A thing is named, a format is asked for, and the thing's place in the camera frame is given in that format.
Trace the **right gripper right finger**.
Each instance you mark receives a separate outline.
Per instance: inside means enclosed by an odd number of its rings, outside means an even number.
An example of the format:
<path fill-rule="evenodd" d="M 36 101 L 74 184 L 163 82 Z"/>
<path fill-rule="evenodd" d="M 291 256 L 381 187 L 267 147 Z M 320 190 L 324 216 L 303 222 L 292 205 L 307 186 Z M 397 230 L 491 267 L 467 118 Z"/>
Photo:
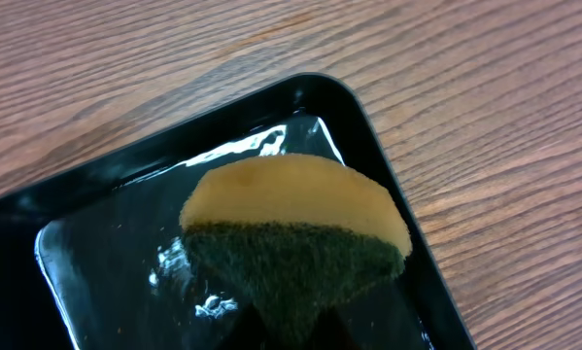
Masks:
<path fill-rule="evenodd" d="M 323 311 L 309 338 L 310 350 L 360 350 L 337 311 Z"/>

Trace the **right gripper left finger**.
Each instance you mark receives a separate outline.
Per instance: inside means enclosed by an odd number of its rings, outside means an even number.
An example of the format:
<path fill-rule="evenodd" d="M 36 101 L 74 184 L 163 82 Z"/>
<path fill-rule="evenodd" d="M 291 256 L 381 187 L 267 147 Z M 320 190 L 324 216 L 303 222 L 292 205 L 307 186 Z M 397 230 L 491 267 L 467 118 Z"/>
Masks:
<path fill-rule="evenodd" d="M 249 304 L 237 317 L 230 332 L 223 337 L 216 350 L 261 350 L 268 332 L 257 309 Z"/>

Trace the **green yellow sponge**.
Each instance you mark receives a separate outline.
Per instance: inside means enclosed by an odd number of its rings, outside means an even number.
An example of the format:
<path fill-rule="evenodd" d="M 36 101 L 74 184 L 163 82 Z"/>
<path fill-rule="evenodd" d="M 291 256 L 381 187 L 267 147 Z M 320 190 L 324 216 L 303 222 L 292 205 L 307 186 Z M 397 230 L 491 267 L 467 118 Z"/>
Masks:
<path fill-rule="evenodd" d="M 312 155 L 208 171 L 179 222 L 189 257 L 248 297 L 288 348 L 307 342 L 324 311 L 396 279 L 412 251 L 387 189 Z"/>

